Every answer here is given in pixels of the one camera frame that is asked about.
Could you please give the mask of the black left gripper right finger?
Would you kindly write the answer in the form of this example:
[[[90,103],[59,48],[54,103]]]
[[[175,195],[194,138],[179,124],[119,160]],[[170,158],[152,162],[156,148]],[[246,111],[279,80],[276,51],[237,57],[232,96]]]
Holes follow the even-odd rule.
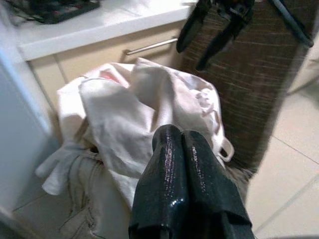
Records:
[[[252,224],[237,187],[206,139],[185,131],[182,142],[190,198],[184,239],[252,239]]]

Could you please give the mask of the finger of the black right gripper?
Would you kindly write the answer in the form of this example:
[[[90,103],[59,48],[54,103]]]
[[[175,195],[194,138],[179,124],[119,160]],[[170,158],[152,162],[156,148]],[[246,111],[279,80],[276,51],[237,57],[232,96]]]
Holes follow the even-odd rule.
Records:
[[[183,52],[197,36],[203,27],[204,19],[207,14],[208,0],[199,0],[179,34],[176,43],[176,50],[178,53]]]
[[[216,37],[212,39],[206,51],[200,58],[196,70],[203,71],[206,69],[210,59],[223,51],[239,35],[240,31],[246,26],[246,22],[238,17],[231,18],[229,24]]]

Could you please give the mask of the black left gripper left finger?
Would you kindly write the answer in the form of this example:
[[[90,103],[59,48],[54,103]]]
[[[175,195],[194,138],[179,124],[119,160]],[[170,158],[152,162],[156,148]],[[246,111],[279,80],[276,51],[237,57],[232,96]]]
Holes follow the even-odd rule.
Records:
[[[129,239],[180,239],[187,212],[187,178],[181,131],[159,127],[153,155],[136,186]]]

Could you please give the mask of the large cream cloth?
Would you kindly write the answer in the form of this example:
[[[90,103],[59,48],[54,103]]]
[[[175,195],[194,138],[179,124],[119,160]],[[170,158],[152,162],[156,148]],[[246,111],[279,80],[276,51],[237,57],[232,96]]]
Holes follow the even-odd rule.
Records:
[[[120,74],[145,73],[150,69],[180,72],[144,58],[135,64],[114,64],[113,67]],[[142,175],[153,153],[153,134],[160,127],[152,127],[153,120],[146,115],[146,106],[139,105],[131,92],[112,82],[98,84],[96,80],[89,80],[80,85],[79,93],[103,161],[110,169],[122,165],[139,168]]]

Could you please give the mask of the dark grey rod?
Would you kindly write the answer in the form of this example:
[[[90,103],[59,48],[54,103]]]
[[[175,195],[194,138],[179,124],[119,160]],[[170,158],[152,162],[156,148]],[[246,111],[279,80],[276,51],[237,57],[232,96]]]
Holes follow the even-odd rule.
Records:
[[[314,45],[309,33],[305,30],[304,25],[295,17],[288,9],[284,0],[267,0],[282,18],[285,26],[295,39],[307,48],[311,48]]]

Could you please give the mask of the beige trousers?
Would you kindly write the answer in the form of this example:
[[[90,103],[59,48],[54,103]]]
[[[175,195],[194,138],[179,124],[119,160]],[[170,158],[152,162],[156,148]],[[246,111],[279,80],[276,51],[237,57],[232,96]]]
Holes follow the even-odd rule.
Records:
[[[67,239],[129,239],[134,190],[141,169],[110,169],[98,153],[73,152],[64,170],[72,201],[60,230]]]

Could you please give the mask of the white countertop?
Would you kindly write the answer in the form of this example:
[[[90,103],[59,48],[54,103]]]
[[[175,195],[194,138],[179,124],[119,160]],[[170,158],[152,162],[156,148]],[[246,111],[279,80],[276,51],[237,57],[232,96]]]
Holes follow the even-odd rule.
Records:
[[[25,60],[187,19],[197,0],[102,0],[100,8],[61,23],[26,23],[18,31]]]

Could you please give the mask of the pink garment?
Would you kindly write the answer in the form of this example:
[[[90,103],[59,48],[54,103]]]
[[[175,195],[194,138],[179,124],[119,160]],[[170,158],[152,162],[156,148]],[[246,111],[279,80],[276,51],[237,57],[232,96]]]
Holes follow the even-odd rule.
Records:
[[[99,77],[120,83],[119,78],[114,73],[112,73],[110,71],[105,71],[105,70],[100,71]]]

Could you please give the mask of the beige cabinet drawer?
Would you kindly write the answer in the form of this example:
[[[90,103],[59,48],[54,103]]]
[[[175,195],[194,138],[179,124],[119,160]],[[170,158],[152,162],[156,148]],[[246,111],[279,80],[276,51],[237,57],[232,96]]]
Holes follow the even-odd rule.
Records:
[[[111,62],[135,63],[145,58],[161,65],[178,69],[181,55],[175,43],[169,43],[143,52],[127,52],[144,48],[179,35],[183,21],[138,31],[98,43],[78,47],[28,62],[53,111],[58,109],[57,90],[77,77]]]

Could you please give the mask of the small white cloth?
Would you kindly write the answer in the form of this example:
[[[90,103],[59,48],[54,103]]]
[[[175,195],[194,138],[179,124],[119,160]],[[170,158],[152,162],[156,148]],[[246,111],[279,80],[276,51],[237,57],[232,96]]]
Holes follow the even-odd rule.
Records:
[[[85,147],[74,142],[63,143],[36,168],[36,176],[45,178],[42,188],[47,194],[56,196],[63,192],[73,161],[81,156],[85,150]]]

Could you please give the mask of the black tray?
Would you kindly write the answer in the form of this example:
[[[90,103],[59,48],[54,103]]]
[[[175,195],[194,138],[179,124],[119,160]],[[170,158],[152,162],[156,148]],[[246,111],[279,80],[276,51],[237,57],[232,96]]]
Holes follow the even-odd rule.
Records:
[[[0,0],[13,19],[57,24],[98,9],[100,0]]]

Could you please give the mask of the white appliance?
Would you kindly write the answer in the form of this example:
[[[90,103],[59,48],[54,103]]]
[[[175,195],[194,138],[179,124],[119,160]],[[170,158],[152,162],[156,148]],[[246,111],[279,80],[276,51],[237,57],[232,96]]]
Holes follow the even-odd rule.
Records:
[[[0,1],[0,211],[14,211],[43,193],[35,170],[58,147],[51,112]]]

